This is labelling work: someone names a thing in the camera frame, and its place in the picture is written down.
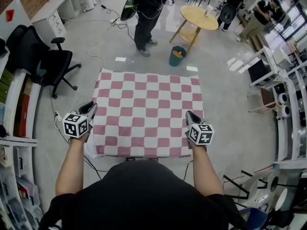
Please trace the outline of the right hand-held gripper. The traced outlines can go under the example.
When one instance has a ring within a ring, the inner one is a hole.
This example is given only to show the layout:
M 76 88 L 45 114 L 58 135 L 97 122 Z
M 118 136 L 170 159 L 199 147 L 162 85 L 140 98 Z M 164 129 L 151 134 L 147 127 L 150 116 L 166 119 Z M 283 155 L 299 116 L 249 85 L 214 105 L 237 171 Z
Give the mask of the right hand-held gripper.
M 213 126 L 201 124 L 201 118 L 192 111 L 186 111 L 185 118 L 188 128 L 186 132 L 188 148 L 192 149 L 192 144 L 203 147 L 210 145 L 214 136 Z

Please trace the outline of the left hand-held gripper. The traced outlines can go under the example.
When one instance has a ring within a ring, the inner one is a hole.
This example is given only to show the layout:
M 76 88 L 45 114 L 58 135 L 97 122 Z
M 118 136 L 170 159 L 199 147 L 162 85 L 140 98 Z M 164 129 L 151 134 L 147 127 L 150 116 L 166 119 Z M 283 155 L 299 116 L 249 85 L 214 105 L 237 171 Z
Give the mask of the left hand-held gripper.
M 85 140 L 87 142 L 93 128 L 91 121 L 97 112 L 97 108 L 97 103 L 90 101 L 79 106 L 78 112 L 83 115 L 67 113 L 62 120 L 64 134 L 71 138 L 81 138 L 87 135 Z

